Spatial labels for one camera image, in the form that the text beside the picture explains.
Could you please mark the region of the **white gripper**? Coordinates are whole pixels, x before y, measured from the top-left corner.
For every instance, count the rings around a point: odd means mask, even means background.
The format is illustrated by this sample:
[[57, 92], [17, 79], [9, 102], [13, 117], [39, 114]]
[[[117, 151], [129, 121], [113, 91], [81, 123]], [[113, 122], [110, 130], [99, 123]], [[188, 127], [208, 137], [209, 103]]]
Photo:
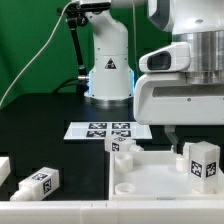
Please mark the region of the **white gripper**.
[[133, 107], [139, 124], [165, 125], [177, 152], [175, 125], [224, 125], [224, 85], [190, 85], [181, 73], [145, 74], [136, 83]]

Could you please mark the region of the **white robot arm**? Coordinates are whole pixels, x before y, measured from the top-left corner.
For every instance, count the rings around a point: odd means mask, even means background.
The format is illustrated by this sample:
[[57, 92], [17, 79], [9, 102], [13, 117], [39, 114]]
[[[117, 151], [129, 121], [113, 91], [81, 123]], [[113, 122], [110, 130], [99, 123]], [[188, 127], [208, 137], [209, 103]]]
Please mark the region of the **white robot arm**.
[[172, 42], [142, 56], [134, 119], [143, 125], [224, 125], [224, 0], [133, 0]]

